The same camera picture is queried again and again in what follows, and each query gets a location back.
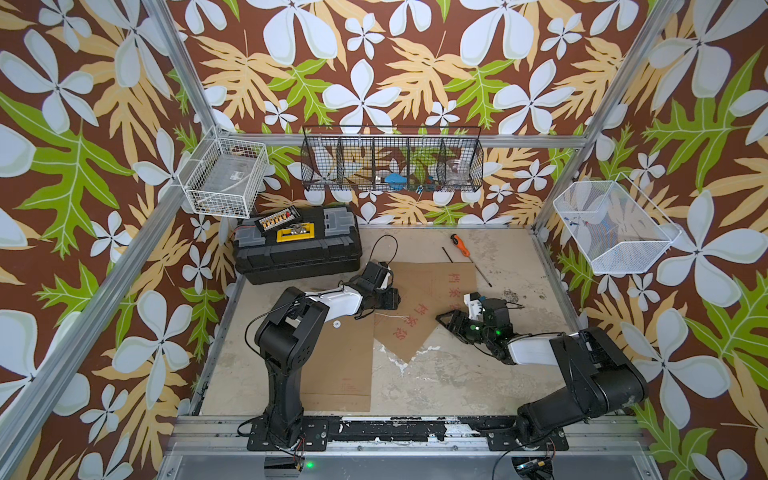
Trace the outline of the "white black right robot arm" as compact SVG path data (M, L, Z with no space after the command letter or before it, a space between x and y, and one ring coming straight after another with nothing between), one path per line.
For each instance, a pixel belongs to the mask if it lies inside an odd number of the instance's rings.
M435 320L462 343L505 365L553 366L564 381L559 390L520 406L509 425L473 424L490 450L556 444L566 426L624 410L647 398L646 379L603 330L520 333L510 312L521 310L521 304L477 292L466 294L464 303L464 310L439 314Z

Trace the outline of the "kraft file bag with string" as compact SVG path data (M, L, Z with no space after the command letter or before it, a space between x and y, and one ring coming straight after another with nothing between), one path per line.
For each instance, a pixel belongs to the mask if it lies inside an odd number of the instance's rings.
M342 317L324 324L302 368L301 401L309 412L364 413L371 407L374 325Z

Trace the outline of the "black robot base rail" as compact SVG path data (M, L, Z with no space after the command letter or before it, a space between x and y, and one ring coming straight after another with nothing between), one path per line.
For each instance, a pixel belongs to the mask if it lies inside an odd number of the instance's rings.
M237 427L247 439L249 451L323 452L332 445L393 444L395 446L446 445L458 440L477 440L492 452L546 451L569 449L564 430L559 427L533 440L523 441L513 431L514 416L395 416L342 417L305 416L292 444L279 445L278 436L268 430L264 415L253 417Z

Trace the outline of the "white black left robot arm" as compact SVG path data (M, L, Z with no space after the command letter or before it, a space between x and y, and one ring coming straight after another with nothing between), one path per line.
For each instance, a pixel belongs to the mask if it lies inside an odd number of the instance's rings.
M302 436L304 408L301 370L310 359L322 328L342 317L363 319L379 310L394 311L401 298L394 273L385 262L370 261L363 272L333 289L304 292L287 288L264 314L253 337L253 351L264 361L269 396L264 413L254 421L256 446L291 449Z

